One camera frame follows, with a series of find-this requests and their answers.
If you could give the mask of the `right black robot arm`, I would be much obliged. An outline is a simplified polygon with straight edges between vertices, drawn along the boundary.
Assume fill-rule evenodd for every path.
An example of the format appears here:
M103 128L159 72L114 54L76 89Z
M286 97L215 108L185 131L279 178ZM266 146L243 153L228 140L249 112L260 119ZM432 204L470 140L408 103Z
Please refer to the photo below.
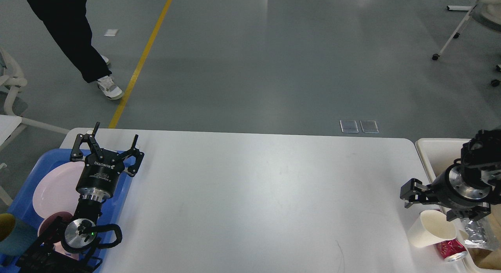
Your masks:
M431 184L410 179L400 189L405 207L439 205L449 210L446 220L478 221L500 204L500 130L480 130L461 148L460 158Z

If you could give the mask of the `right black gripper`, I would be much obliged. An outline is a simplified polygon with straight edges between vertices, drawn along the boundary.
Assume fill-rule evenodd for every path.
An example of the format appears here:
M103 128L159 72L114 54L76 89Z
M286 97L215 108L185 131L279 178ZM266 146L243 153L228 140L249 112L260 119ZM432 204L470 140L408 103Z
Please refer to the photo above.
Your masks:
M492 186L481 179L480 170L450 165L429 185L410 179L401 187L400 199L405 201L406 209L415 204L450 208L446 212L447 221L478 221L491 214L490 204L481 204L491 190Z

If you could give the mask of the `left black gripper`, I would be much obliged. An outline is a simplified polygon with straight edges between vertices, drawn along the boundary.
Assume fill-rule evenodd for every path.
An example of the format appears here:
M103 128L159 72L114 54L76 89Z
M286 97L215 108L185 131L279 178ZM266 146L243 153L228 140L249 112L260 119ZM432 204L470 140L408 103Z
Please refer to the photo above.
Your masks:
M70 162L84 161L84 169L76 185L76 191L81 198L102 203L114 196L121 173L135 177L143 161L144 153L136 147L138 134L134 136L131 148L128 150L122 153L114 150L102 152L102 148L95 140L99 126L100 122L97 122L90 134L77 135L70 152ZM83 143L86 143L90 149L90 154L85 159L81 151ZM129 158L134 158L134 162L125 166L124 161Z

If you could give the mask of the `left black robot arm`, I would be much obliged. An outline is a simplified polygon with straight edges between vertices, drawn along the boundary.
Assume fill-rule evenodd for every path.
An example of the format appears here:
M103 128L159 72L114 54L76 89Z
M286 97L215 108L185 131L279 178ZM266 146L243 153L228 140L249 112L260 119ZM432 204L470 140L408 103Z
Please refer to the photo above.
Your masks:
M131 147L114 151L99 146L96 140L100 123L88 134L77 134L68 160L81 163L79 178L71 186L78 195L72 217L58 215L48 228L20 255L16 266L21 273L93 273L103 262L102 250L118 246L123 239L112 215L121 207L107 207L122 197L120 178L138 173L144 153L138 148L138 134Z

